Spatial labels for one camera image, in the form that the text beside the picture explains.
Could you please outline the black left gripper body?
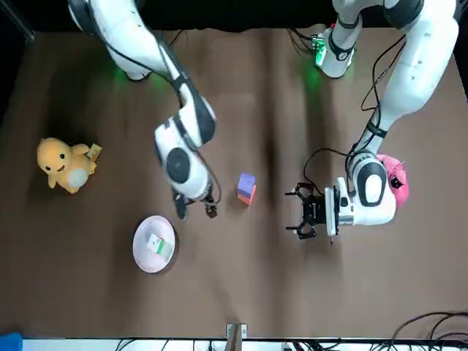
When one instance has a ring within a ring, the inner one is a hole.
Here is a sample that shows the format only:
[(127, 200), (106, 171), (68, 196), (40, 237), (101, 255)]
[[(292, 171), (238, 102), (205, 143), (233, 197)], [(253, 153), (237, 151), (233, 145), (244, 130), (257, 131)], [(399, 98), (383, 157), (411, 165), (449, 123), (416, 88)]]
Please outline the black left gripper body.
[(303, 220), (310, 226), (326, 223), (325, 197), (310, 194), (303, 200)]

